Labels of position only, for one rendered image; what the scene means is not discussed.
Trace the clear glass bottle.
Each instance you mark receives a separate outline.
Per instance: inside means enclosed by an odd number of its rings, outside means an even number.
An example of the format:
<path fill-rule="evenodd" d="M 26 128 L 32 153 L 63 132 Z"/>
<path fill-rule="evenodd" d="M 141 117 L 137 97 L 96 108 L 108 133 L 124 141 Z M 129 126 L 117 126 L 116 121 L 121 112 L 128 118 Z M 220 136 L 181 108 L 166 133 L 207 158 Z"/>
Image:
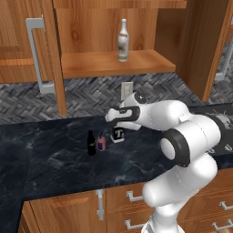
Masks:
<path fill-rule="evenodd" d="M 122 20 L 122 26 L 120 33 L 118 35 L 118 61 L 126 62 L 128 57 L 128 48 L 129 48 L 129 35 L 127 32 L 127 21 L 126 19 Z"/>

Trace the wooden base cupboard door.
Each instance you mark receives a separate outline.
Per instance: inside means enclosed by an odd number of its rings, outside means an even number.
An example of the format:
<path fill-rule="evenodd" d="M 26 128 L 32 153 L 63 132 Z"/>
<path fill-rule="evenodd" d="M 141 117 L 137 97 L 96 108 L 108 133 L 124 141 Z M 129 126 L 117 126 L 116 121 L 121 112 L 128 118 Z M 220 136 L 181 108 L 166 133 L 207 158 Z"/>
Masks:
<path fill-rule="evenodd" d="M 106 191 L 103 194 L 105 208 Z M 96 191 L 26 201 L 22 214 L 29 233 L 106 233 L 99 220 Z"/>

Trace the black bottle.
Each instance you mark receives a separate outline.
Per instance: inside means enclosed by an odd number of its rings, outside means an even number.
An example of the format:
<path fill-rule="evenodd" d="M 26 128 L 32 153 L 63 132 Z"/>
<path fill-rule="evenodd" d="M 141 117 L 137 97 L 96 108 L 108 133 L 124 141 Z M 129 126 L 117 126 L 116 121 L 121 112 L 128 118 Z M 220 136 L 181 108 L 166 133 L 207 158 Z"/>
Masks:
<path fill-rule="evenodd" d="M 93 135 L 93 131 L 88 131 L 87 137 L 87 153 L 89 156 L 94 156 L 96 154 L 96 140 Z"/>

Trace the wooden drawer front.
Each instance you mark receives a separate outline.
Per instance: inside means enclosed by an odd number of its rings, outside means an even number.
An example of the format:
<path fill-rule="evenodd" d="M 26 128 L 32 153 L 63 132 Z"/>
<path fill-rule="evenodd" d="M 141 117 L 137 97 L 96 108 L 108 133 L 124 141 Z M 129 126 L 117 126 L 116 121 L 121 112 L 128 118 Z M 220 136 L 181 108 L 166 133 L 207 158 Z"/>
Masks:
<path fill-rule="evenodd" d="M 199 215 L 228 212 L 219 203 L 225 201 L 227 206 L 233 206 L 233 168 L 219 170 L 214 180 L 196 195 L 196 199 Z"/>
<path fill-rule="evenodd" d="M 219 227 L 226 226 L 228 219 L 231 219 L 233 222 L 233 210 L 226 213 L 204 216 L 203 218 L 179 220 L 177 223 L 183 228 L 185 233 L 233 233 L 233 228 L 216 231 L 212 227 L 213 222 L 217 222 Z"/>
<path fill-rule="evenodd" d="M 125 221 L 131 220 L 130 225 L 145 225 L 153 211 L 148 208 L 116 211 L 107 214 L 107 233 L 140 233 L 141 228 L 128 229 Z"/>
<path fill-rule="evenodd" d="M 131 185 L 124 185 L 119 187 L 109 187 L 106 190 L 106 211 L 114 212 L 125 210 L 128 208 L 135 208 L 146 206 L 144 200 L 137 202 L 130 202 L 127 197 L 127 191 L 133 190 L 135 197 L 142 196 L 143 183 L 136 183 Z"/>

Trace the black and white carton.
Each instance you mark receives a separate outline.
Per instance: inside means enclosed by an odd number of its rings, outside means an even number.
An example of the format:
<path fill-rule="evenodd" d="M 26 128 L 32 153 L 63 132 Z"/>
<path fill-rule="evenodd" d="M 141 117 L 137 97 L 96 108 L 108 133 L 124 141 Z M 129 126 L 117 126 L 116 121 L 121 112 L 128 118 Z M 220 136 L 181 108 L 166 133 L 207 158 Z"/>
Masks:
<path fill-rule="evenodd" d="M 111 139 L 114 143 L 123 142 L 125 140 L 125 131 L 123 127 L 113 127 Z"/>

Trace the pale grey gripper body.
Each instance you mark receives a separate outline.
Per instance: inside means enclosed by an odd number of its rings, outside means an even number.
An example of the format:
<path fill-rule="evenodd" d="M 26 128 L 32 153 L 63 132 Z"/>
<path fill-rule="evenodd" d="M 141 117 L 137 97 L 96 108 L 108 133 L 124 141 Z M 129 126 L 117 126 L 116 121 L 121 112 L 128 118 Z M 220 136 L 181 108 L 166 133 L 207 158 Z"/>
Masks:
<path fill-rule="evenodd" d="M 111 122 L 114 119 L 120 118 L 120 117 L 122 117 L 122 115 L 120 114 L 118 109 L 110 108 L 105 115 L 105 120 L 106 122 Z"/>

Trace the white wall socket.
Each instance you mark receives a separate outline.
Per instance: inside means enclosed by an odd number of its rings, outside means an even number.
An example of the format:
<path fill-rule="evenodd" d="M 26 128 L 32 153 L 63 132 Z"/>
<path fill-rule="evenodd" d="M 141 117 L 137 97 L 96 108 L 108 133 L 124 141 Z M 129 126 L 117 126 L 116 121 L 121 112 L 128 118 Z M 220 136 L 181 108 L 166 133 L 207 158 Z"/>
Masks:
<path fill-rule="evenodd" d="M 125 100 L 128 96 L 133 94 L 133 83 L 122 82 L 121 83 L 121 99 Z"/>

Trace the wooden wall cupboard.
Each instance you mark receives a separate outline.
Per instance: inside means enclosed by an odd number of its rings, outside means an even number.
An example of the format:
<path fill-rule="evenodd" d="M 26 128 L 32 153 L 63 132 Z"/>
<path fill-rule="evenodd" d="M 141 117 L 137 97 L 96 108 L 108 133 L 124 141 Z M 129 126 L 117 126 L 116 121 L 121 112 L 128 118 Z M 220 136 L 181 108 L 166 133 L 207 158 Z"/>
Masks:
<path fill-rule="evenodd" d="M 176 70 L 187 0 L 53 0 L 65 78 Z M 122 20 L 129 35 L 118 61 Z"/>

